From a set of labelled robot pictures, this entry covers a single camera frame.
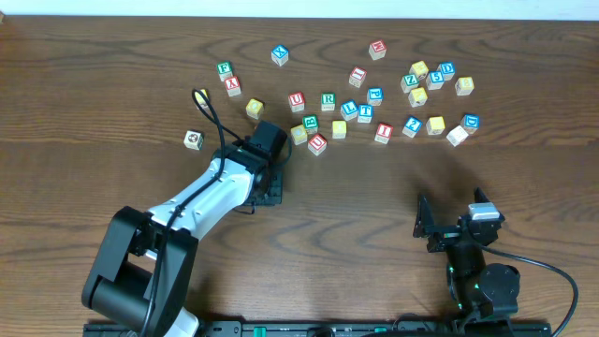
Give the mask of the red u wooden block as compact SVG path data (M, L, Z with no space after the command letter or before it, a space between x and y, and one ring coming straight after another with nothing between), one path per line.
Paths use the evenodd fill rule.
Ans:
M302 92L290 94L288 102L292 112L299 112L305 109L305 97Z
M308 149L316 156L321 155L327 148L328 142L321 134L315 134L308 141Z

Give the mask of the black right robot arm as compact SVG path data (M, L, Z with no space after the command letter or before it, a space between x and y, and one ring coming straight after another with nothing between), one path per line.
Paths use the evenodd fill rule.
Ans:
M441 226L420 195L413 236L428 240L428 252L446 254L450 294L467 317L505 318L519 309L520 274L513 266L486 262L483 250L498 239L504 216L481 189L474 191L474 197L456 225Z

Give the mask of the plain top 3 wooden block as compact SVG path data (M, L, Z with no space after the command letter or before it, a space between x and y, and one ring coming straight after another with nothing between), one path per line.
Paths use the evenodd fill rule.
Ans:
M461 125L456 126L446 135L446 139L453 147L462 144L468 137L468 132Z

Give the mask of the blue D wooden block lower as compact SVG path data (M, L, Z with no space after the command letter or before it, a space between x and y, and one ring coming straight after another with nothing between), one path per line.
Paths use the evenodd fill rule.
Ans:
M465 114L460 121L460 126L469 135L473 135L480 127L480 118L475 114Z

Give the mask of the blue d wooden block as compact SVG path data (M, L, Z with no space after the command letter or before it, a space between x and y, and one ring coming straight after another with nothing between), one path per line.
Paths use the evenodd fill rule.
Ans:
M480 127L480 118L475 114L465 114L460 121L460 126L469 135L473 135Z
M456 74L456 68L452 62L443 62L437 70L443 75L444 81L450 81Z

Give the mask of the green B wooden block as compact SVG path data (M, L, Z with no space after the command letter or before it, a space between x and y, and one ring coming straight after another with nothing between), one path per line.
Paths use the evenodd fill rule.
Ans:
M316 134L319 127L317 116L315 114L303 116L302 125L308 135Z

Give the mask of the yellow O wooden block left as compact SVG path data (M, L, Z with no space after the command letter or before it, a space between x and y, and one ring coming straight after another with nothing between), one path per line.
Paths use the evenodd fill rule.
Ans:
M255 98L251 98L245 109L249 117L259 120L264 112L264 103Z

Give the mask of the soccer ball J wooden block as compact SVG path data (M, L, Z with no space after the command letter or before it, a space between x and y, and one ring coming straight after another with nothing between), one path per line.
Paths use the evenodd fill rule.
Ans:
M199 151L202 148L204 135L201 132L188 130L183 138L186 148Z

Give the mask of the blue L wooden block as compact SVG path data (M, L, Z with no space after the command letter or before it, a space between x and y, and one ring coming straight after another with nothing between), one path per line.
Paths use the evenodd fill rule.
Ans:
M358 105L353 99L341 105L341 115L345 121L350 121L358 117Z

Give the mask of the yellow brush side wooden block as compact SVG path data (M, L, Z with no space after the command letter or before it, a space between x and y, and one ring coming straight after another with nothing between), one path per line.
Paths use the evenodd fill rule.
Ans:
M423 106L427 100L428 95L426 90L422 87L413 89L408 95L408 100L412 108Z

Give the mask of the blue 5 wooden block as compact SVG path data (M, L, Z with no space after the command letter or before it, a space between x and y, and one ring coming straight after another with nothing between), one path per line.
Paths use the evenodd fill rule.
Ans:
M441 71L431 71L426 78L427 89L438 90L443 87L445 79Z

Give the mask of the blue D wooden block upper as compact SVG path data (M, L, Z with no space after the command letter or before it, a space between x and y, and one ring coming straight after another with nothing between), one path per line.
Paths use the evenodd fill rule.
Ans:
M456 68L452 62L443 62L437 70L443 75L444 81L450 81L456 74Z

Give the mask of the green Z wooden block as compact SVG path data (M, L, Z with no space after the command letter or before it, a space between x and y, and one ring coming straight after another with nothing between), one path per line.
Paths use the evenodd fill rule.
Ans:
M401 88L405 94L410 93L413 89L419 86L418 77L415 74L408 74L402 76Z

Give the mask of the yellow soccer side wooden block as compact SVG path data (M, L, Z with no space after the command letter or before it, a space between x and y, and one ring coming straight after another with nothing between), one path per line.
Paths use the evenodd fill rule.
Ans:
M422 81L429 74L429 68L424 61L418 61L411 65L409 73L415 75L419 81Z

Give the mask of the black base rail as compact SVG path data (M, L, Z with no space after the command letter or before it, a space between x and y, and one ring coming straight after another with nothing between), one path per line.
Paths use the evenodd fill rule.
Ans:
M396 323L268 323L213 321L204 322L196 329L197 337L308 337L308 336L537 336L552 334L547 323L471 323L464 330L456 326L426 321L408 316Z

